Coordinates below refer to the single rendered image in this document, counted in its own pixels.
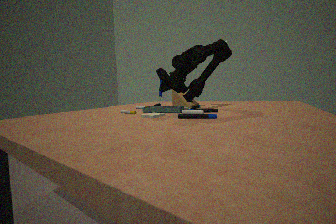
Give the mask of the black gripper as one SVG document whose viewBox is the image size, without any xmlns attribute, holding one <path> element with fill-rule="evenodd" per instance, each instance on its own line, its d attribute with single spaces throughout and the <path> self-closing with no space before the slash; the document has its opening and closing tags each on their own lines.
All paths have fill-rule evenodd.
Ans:
<svg viewBox="0 0 336 224">
<path fill-rule="evenodd" d="M 176 76 L 182 76 L 181 79 L 186 79 L 187 75 L 183 73 L 183 71 L 175 69 L 172 73 L 170 72 L 170 76 L 167 74 L 167 72 L 162 69 L 158 68 L 156 71 L 157 75 L 159 76 L 159 79 L 162 80 L 161 85 L 159 87 L 159 91 L 163 90 L 162 92 L 165 92 L 167 90 L 173 89 L 173 81 L 172 78 Z"/>
</svg>

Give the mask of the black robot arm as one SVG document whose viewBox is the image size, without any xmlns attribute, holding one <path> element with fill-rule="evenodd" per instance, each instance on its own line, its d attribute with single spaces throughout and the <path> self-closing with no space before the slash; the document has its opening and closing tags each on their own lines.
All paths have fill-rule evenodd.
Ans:
<svg viewBox="0 0 336 224">
<path fill-rule="evenodd" d="M 214 54 L 212 61 L 209 63 L 200 77 L 193 80 L 188 87 L 184 84 L 186 79 L 181 79 L 182 76 L 176 76 L 172 78 L 174 91 L 177 93 L 185 93 L 189 90 L 186 95 L 182 95 L 187 100 L 187 102 L 193 102 L 192 100 L 195 96 L 199 97 L 201 95 L 205 81 L 221 62 L 225 61 L 231 56 L 232 51 L 230 50 L 228 43 L 220 39 L 219 41 L 206 46 L 195 45 L 187 51 L 183 52 L 181 55 L 176 55 L 173 57 L 172 66 L 188 75 L 195 68 L 197 68 L 197 65 L 204 62 L 206 58 L 212 54 Z"/>
</svg>

